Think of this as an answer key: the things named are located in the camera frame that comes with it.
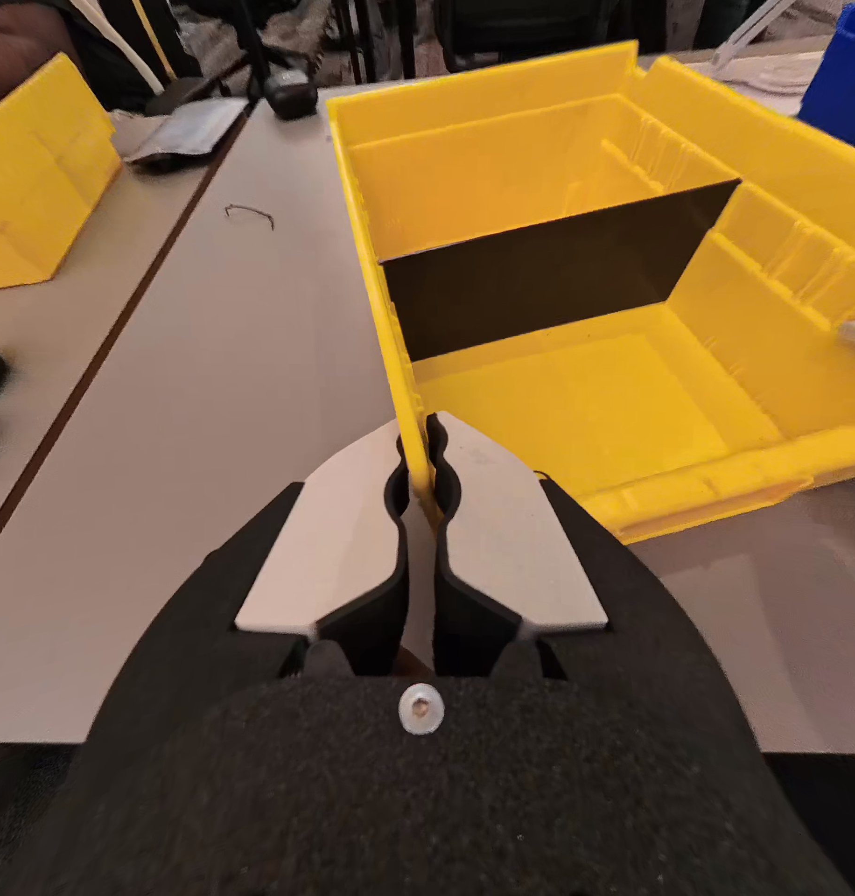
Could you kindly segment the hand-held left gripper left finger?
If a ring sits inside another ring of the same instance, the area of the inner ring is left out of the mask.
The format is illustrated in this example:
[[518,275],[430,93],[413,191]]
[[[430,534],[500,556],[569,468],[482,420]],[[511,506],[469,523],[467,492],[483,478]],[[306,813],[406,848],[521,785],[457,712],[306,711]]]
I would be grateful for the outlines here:
[[240,632],[340,646],[392,670],[410,602],[409,471],[388,422],[308,476],[236,616]]

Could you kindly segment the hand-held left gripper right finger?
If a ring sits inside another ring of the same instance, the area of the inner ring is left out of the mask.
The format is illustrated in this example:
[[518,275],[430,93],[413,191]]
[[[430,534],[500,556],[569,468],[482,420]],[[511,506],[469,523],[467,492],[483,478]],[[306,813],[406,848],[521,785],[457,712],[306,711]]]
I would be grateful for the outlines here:
[[609,618],[536,472],[449,412],[431,415],[437,673],[489,673],[512,643]]

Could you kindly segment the yellow plastic bin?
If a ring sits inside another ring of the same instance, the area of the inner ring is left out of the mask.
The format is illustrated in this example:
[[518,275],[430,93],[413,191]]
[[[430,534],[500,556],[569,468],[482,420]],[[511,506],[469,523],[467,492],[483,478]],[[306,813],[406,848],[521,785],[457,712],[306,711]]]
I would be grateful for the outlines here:
[[114,132],[63,54],[0,101],[0,289],[56,274],[121,170]]
[[[634,43],[325,108],[420,498],[442,411],[627,544],[855,477],[855,148]],[[383,262],[733,178],[664,302],[410,360]]]

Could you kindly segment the blue plastic bin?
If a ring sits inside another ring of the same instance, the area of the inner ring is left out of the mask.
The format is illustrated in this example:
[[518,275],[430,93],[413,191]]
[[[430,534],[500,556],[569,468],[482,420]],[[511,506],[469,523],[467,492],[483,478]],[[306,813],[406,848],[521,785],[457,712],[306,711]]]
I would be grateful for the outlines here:
[[797,118],[855,147],[855,3],[841,11]]

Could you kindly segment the black bin divider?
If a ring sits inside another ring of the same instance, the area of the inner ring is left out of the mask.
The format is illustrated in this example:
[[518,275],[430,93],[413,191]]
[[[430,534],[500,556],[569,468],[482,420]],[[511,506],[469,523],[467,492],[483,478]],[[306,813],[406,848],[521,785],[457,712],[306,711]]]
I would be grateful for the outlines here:
[[739,178],[381,264],[410,360],[667,300]]

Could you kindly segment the white panel stand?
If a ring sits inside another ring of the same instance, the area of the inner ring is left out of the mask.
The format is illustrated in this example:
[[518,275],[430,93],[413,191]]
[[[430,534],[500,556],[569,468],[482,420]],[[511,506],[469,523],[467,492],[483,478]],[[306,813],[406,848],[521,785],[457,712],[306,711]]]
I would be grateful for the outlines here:
[[802,95],[820,66],[822,49],[771,49],[763,56],[749,56],[749,49],[757,43],[830,36],[843,6],[842,1],[762,2],[714,51],[703,72],[731,86],[774,95]]

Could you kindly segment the black computer mouse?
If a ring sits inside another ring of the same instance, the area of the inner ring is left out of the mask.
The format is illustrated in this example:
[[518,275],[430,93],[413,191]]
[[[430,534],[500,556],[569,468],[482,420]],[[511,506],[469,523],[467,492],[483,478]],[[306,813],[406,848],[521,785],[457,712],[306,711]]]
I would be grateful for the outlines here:
[[313,117],[318,106],[318,89],[310,79],[294,72],[276,73],[265,81],[263,96],[276,118],[293,122]]

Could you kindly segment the black office chair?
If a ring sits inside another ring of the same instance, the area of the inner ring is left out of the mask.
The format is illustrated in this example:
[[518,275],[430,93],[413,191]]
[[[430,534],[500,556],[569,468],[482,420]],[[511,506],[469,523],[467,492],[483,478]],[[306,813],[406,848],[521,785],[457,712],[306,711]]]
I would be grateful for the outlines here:
[[252,62],[254,33],[271,73],[298,70],[310,79],[322,57],[329,2],[191,1],[179,2],[179,19],[204,74],[234,74]]

